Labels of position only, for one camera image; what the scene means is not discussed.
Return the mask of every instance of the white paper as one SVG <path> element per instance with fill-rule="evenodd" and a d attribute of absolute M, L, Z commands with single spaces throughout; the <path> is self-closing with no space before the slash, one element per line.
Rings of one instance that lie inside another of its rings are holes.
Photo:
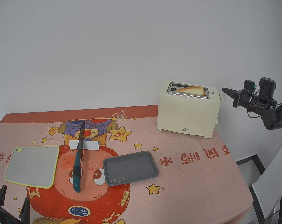
<path fill-rule="evenodd" d="M 70 149 L 77 149 L 78 140 L 69 140 L 69 148 Z M 88 150 L 99 150 L 100 142 L 95 140 L 83 140 L 83 149 Z"/>

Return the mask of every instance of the red chinese text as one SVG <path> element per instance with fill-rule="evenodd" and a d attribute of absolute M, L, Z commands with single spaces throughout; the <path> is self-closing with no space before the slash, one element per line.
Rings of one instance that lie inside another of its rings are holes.
<path fill-rule="evenodd" d="M 160 164 L 161 165 L 163 165 L 163 163 L 165 163 L 165 165 L 166 166 L 168 166 L 169 165 L 169 163 L 172 163 L 173 161 L 171 161 L 171 159 L 172 159 L 172 157 L 171 158 L 169 158 L 169 159 L 167 159 L 167 157 L 163 157 L 164 158 L 164 160 L 163 159 L 160 159 Z"/>
<path fill-rule="evenodd" d="M 1 161 L 1 159 L 4 159 L 4 157 L 3 157 L 4 155 L 5 155 L 5 153 L 0 154 L 0 161 Z"/>
<path fill-rule="evenodd" d="M 227 148 L 226 145 L 222 146 L 223 152 L 225 152 L 225 155 L 230 154 L 229 149 Z"/>
<path fill-rule="evenodd" d="M 9 162 L 11 155 L 8 156 L 5 162 Z"/>
<path fill-rule="evenodd" d="M 191 154 L 191 153 L 189 153 L 189 154 L 181 154 L 180 159 L 183 162 L 182 164 L 188 164 L 188 163 L 191 163 L 191 162 L 195 162 L 196 160 L 199 161 L 200 157 L 199 157 L 199 154 L 196 152 L 194 154 Z"/>
<path fill-rule="evenodd" d="M 213 159 L 215 157 L 218 157 L 218 153 L 217 153 L 217 151 L 214 147 L 211 150 L 206 150 L 206 149 L 203 149 L 203 150 L 206 152 L 206 156 L 209 159 Z"/>

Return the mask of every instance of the gray floor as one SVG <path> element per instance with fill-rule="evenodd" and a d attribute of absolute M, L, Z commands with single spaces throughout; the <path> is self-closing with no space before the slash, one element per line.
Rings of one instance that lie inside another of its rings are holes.
<path fill-rule="evenodd" d="M 248 186 L 252 185 L 260 177 L 260 173 L 253 160 L 243 163 L 238 167 Z M 248 224 L 251 221 L 258 222 L 253 206 L 251 207 L 251 210 L 247 213 L 247 215 L 239 222 L 239 224 Z"/>

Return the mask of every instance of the knife handle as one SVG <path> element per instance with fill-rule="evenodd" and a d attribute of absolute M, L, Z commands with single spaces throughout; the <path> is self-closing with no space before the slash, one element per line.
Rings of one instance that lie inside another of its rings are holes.
<path fill-rule="evenodd" d="M 76 192 L 81 192 L 81 162 L 79 151 L 76 152 L 75 165 L 73 166 L 73 187 Z"/>
<path fill-rule="evenodd" d="M 73 181 L 74 181 L 74 190 L 76 192 L 81 192 L 81 178 L 79 176 L 73 176 Z"/>

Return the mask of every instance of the gray cutting board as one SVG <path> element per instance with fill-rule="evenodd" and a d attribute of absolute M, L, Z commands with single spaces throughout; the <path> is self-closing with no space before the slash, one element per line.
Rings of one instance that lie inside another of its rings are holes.
<path fill-rule="evenodd" d="M 57 145 L 16 146 L 5 172 L 5 180 L 49 189 L 54 184 L 58 155 Z"/>

